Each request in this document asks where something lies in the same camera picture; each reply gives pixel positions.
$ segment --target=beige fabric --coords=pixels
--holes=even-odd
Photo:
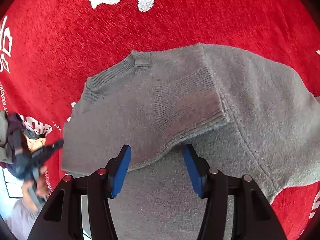
[[[28,138],[28,136],[26,136],[25,134],[24,136],[26,137],[28,148],[31,152],[35,152],[36,150],[39,150],[40,148],[45,146],[45,138],[39,138],[35,140]]]

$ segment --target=screw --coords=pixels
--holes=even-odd
[[[250,182],[252,180],[251,176],[249,176],[249,175],[244,175],[243,178],[247,182]]]
[[[103,174],[106,174],[107,170],[105,168],[101,168],[101,169],[98,169],[97,173],[99,175],[103,175]]]
[[[68,182],[68,181],[70,181],[71,179],[72,179],[72,176],[71,176],[71,175],[66,175],[66,176],[63,177],[63,181],[65,181],[65,182]]]
[[[210,168],[210,169],[209,169],[209,172],[210,172],[211,174],[217,174],[217,173],[219,172],[219,170],[218,170],[217,168]]]

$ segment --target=metal bolt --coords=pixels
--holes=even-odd
[[[210,172],[211,174],[217,174],[217,173],[219,172],[219,170],[218,170],[217,168],[210,168],[210,169],[209,169],[209,172]]]
[[[63,177],[63,181],[65,181],[65,182],[68,182],[68,181],[70,181],[71,179],[72,179],[72,176],[71,176],[71,175],[66,175],[66,176]]]
[[[252,180],[251,176],[249,176],[249,175],[244,175],[243,178],[247,182],[250,182]]]
[[[101,169],[98,169],[97,173],[99,175],[103,175],[103,174],[106,174],[107,170],[105,168],[101,168]]]

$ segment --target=person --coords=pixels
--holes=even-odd
[[[44,173],[47,170],[46,166],[40,169],[39,179],[37,180],[36,194],[40,197],[49,196],[49,188],[45,180]],[[11,232],[17,238],[17,240],[27,240],[33,224],[38,217],[38,209],[35,203],[32,201],[28,189],[33,186],[33,181],[25,180],[22,184],[21,199],[18,199],[15,203],[11,216],[6,220]]]

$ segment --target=red cloth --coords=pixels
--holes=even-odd
[[[1,60],[6,110],[33,117],[27,125],[51,131],[47,140],[53,142],[62,136],[57,127],[70,117],[71,103],[79,100],[87,77],[130,50],[198,42],[234,46],[284,63],[300,74],[311,93],[320,95],[320,32],[299,0],[147,2],[149,6],[140,1],[138,7],[138,0],[108,0],[95,8],[89,0],[15,0],[4,26],[10,28],[12,49]],[[56,154],[49,161],[53,187],[63,175],[57,172],[59,160]],[[274,201],[290,240],[307,223],[316,188],[287,189]]]

